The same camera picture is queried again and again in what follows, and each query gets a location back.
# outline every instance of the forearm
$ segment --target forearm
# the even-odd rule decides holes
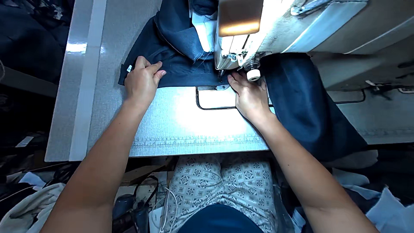
[[[355,205],[345,190],[270,113],[256,124],[303,207]]]
[[[112,206],[138,125],[146,111],[126,101],[82,161],[59,199],[78,207]]]

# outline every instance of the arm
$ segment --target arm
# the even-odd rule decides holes
[[[246,76],[228,76],[237,92],[236,107],[263,135],[315,232],[370,232],[377,229],[342,186],[270,111],[266,82],[250,83]]]
[[[112,231],[112,207],[132,142],[165,71],[140,56],[125,80],[128,97],[60,194],[41,232]]]

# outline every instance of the measuring tape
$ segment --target measuring tape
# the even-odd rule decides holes
[[[170,136],[158,138],[135,138],[132,148],[174,148],[189,146],[231,146],[243,144],[263,144],[265,141],[254,134],[243,134],[229,137],[210,136]]]

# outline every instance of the hand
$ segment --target hand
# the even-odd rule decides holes
[[[266,82],[261,84],[251,83],[245,73],[241,75],[233,72],[227,76],[229,84],[237,92],[236,107],[240,113],[255,126],[266,116],[273,114],[269,108]]]
[[[160,61],[151,65],[145,57],[137,58],[134,70],[125,79],[127,102],[143,107],[145,110],[149,107],[155,97],[159,81],[167,73],[165,70],[159,70],[161,66]]]

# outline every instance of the lap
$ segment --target lap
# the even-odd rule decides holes
[[[272,177],[264,158],[240,154],[181,156],[170,189],[176,203],[172,195],[167,196],[163,210],[167,231],[171,227],[172,232],[178,231],[202,208],[221,203],[244,213],[264,232],[274,232]]]

